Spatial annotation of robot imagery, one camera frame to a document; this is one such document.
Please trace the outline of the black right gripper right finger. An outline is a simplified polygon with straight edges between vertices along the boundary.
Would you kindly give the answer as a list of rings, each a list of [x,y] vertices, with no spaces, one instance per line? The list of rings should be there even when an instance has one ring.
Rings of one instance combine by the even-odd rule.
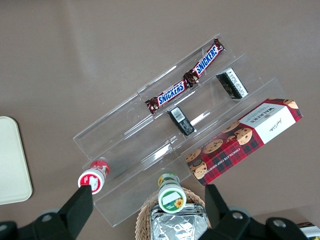
[[[250,218],[242,211],[230,210],[214,184],[205,187],[205,210],[211,224],[203,240],[245,240]]]

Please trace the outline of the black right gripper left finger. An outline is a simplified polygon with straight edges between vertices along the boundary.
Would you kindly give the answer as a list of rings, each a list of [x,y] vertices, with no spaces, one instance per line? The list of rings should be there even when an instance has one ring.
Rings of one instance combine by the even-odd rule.
[[[32,224],[36,240],[75,240],[93,212],[89,185],[81,186],[58,212],[48,212]]]

